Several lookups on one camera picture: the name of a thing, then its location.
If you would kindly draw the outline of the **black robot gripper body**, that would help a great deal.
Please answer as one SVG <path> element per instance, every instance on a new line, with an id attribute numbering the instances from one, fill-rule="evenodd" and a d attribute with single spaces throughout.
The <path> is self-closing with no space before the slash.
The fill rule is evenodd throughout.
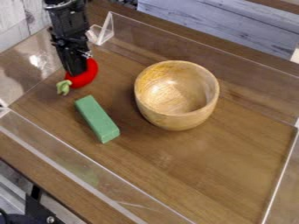
<path id="1" fill-rule="evenodd" d="M 50 43 L 55 47 L 75 50 L 88 49 L 89 29 L 87 16 L 88 0 L 42 0 L 44 9 L 50 17 Z"/>

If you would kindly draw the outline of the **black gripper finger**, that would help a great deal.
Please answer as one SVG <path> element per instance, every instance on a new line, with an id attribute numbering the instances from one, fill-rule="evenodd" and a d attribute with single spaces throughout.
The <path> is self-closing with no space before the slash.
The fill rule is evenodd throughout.
<path id="1" fill-rule="evenodd" d="M 87 59 L 91 57 L 91 52 L 87 47 L 64 49 L 65 70 L 72 77 L 87 71 Z"/>

